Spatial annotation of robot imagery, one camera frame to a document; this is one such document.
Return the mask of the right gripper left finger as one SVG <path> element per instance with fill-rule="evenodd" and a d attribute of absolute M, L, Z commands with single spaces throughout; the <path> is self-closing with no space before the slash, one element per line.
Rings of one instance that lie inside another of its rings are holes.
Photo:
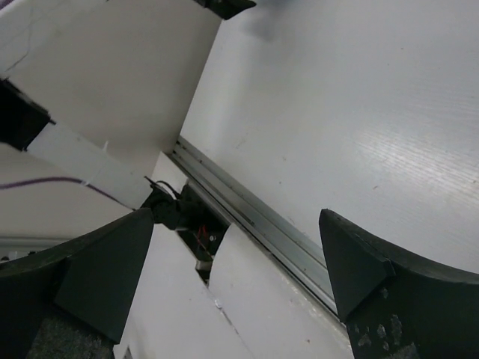
<path fill-rule="evenodd" d="M 2 358 L 112 358 L 153 232 L 149 209 L 1 265 Z"/>

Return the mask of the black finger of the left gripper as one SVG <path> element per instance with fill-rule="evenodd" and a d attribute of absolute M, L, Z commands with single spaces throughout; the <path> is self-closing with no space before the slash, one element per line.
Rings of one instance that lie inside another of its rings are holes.
<path fill-rule="evenodd" d="M 221 19 L 231 19 L 244 10 L 257 5 L 251 0 L 194 0 L 194 2 L 210 10 Z"/>

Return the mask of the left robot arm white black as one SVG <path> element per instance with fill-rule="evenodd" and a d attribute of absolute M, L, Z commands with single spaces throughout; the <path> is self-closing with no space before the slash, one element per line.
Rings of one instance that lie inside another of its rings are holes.
<path fill-rule="evenodd" d="M 171 229 L 195 204 L 151 176 L 219 26 L 252 1 L 3 1 L 1 148 Z"/>

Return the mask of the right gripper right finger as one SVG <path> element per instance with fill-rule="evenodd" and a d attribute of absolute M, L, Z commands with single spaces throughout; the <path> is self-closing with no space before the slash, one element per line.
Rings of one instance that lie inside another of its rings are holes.
<path fill-rule="evenodd" d="M 330 209 L 319 228 L 355 358 L 477 358 L 478 275 L 387 242 Z"/>

